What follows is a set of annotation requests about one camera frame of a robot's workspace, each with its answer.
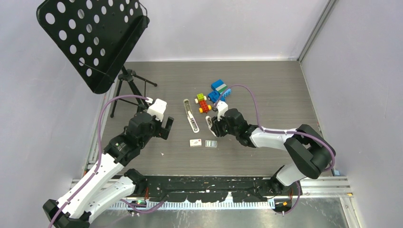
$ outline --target white wall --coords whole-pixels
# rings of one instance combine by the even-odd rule
[[[0,227],[44,228],[47,199],[80,177],[103,95],[39,26],[42,0],[0,4]]]
[[[327,0],[142,0],[129,61],[297,59]]]
[[[303,70],[366,228],[402,227],[403,1],[339,1]]]

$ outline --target toy car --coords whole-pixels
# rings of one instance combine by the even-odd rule
[[[207,105],[206,100],[207,98],[203,94],[197,94],[197,98],[194,100],[196,104],[200,105],[200,113],[208,113],[211,110],[211,105]]]
[[[215,103],[217,101],[218,97],[220,96],[220,94],[222,94],[227,88],[228,88],[228,86],[221,79],[217,80],[216,82],[214,82],[211,85],[211,89],[213,90],[213,92],[209,93],[209,100],[211,100]],[[230,94],[231,94],[231,89],[228,89],[222,95],[220,100],[225,101],[225,98]]]

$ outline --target gray wooden table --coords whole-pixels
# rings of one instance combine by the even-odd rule
[[[248,86],[256,96],[260,121],[265,127],[289,129],[309,124],[317,130],[317,120],[300,66],[295,61],[232,62],[140,62],[126,63],[138,75],[158,83],[147,85],[147,96],[165,100],[167,116],[175,118],[167,141],[153,138],[122,172],[135,168],[142,174],[162,175],[272,175],[292,160],[286,151],[247,148],[235,137],[215,138],[205,123],[206,114],[198,113],[194,103],[198,93],[211,92],[211,83],[222,79],[227,85]],[[142,91],[144,84],[135,79]],[[132,94],[122,86],[121,94]],[[193,133],[184,111],[183,100],[191,101],[200,132]],[[237,108],[251,124],[256,124],[252,98],[240,87],[228,97],[229,108]],[[106,122],[104,145],[123,131],[136,107],[118,102],[115,117]],[[202,147],[190,147],[190,139],[202,139]],[[217,148],[204,147],[204,140],[217,140]]]

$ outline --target perforated black panel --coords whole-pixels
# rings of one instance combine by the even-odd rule
[[[108,91],[149,23],[137,0],[47,0],[37,19],[97,94]]]

